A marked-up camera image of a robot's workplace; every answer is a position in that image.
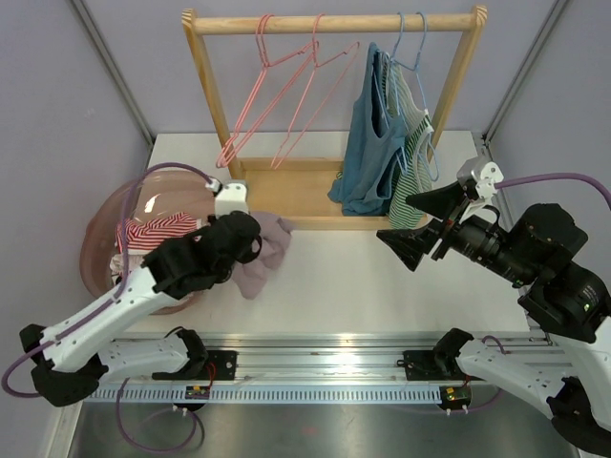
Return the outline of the mauve pink tank top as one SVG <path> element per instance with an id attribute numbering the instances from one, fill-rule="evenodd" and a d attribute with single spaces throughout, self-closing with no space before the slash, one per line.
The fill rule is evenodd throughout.
<path id="1" fill-rule="evenodd" d="M 279 269 L 295 228 L 289 219 L 272 213 L 252 212 L 251 216 L 261 226 L 262 241 L 254 243 L 261 251 L 253 261 L 237 263 L 231 277 L 247 300 L 255 299 L 262 292 L 269 274 Z"/>

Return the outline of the blue tank top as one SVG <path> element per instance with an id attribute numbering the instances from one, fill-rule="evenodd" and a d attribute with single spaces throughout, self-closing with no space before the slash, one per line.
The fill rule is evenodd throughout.
<path id="1" fill-rule="evenodd" d="M 384 216 L 390 208 L 397 156 L 404 146 L 404 122 L 383 103 L 381 50 L 368 48 L 362 90 L 353 104 L 341 175 L 327 193 L 347 217 Z"/>

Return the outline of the blue wire hanger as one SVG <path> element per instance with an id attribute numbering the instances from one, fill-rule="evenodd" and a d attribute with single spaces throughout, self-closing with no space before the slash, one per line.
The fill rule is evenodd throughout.
<path id="1" fill-rule="evenodd" d="M 392 52 L 384 52 L 382 54 L 382 75 L 387 110 L 393 118 L 399 118 L 405 127 L 404 145 L 397 153 L 397 162 L 401 174 L 405 176 L 411 169 L 414 149 L 411 146 L 411 138 L 418 127 L 419 112 L 415 106 L 409 85 L 403 75 L 403 69 L 406 69 L 406 66 L 396 60 L 396 52 L 405 27 L 404 14 L 398 12 L 398 15 L 400 17 L 400 32 Z"/>
<path id="2" fill-rule="evenodd" d="M 415 106 L 417 107 L 418 112 L 419 112 L 419 115 L 418 115 L 419 123 L 418 123 L 418 127 L 416 128 L 411 138 L 411 146 L 413 146 L 414 149 L 413 149 L 413 156 L 411 159 L 410 172 L 413 172 L 415 175 L 417 175 L 419 170 L 423 169 L 423 172 L 425 173 L 428 180 L 431 182 L 436 182 L 439 179 L 439 166 L 438 166 L 436 155 L 435 155 L 435 148 L 432 146 L 432 135 L 435 133 L 435 130 L 434 130 L 434 127 L 432 126 L 432 120 L 431 120 L 431 116 L 428 110 L 426 95 L 425 95 L 425 91 L 423 88 L 423 84 L 422 84 L 422 81 L 420 78 L 420 72 L 419 72 L 421 54 L 424 48 L 424 44 L 425 44 L 427 32 L 428 32 L 428 23 L 427 23 L 426 16 L 422 12 L 418 12 L 417 14 L 422 19 L 424 29 L 422 32 L 420 44 L 418 46 L 414 61 L 412 64 L 409 65 L 409 64 L 402 63 L 401 61 L 397 59 L 397 57 L 396 57 L 396 60 L 400 62 L 402 65 L 406 66 L 406 69 L 403 69 L 403 75 L 404 75 L 404 71 L 408 71 L 413 74 L 415 81 L 417 83 L 419 96 L 421 100 L 421 104 L 418 105 L 416 100 L 414 99 L 413 94 L 411 93 L 413 96 Z"/>

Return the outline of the red white striped tank top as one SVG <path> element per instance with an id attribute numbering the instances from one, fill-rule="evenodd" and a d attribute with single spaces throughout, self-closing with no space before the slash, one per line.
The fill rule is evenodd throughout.
<path id="1" fill-rule="evenodd" d="M 121 238 L 121 224 L 116 227 L 115 247 L 117 253 L 111 257 L 110 272 L 114 282 L 123 277 L 123 253 L 128 256 L 129 272 L 138 267 L 145 255 L 156 249 L 165 239 L 180 238 L 202 227 L 202 220 L 187 213 L 179 212 L 172 216 L 138 222 L 127 219 L 125 222 L 126 239 Z"/>

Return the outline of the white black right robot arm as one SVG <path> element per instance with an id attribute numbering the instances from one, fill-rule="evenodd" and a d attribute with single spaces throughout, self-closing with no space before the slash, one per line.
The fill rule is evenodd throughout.
<path id="1" fill-rule="evenodd" d="M 445 378 L 479 379 L 540 411 L 576 448 L 610 454 L 610 293 L 604 281 L 578 265 L 588 241 L 556 203 L 527 208 L 510 229 L 468 212 L 471 200 L 457 183 L 410 196 L 409 205 L 432 220 L 418 229 L 385 229 L 376 236 L 410 270 L 425 256 L 454 251 L 524 289 L 517 302 L 563 349 L 575 373 L 548 377 L 453 328 L 419 367 Z"/>

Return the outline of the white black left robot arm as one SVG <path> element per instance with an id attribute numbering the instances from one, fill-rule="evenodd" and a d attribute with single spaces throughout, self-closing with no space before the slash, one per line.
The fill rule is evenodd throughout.
<path id="1" fill-rule="evenodd" d="M 209 356 L 196 331 L 181 328 L 158 341 L 121 343 L 118 337 L 160 309 L 228 281 L 234 266 L 257 258 L 262 246 L 260 224 L 235 211 L 164 240 L 116 287 L 63 322 L 24 327 L 20 341 L 34 363 L 31 396 L 69 406 L 110 381 L 197 379 Z"/>

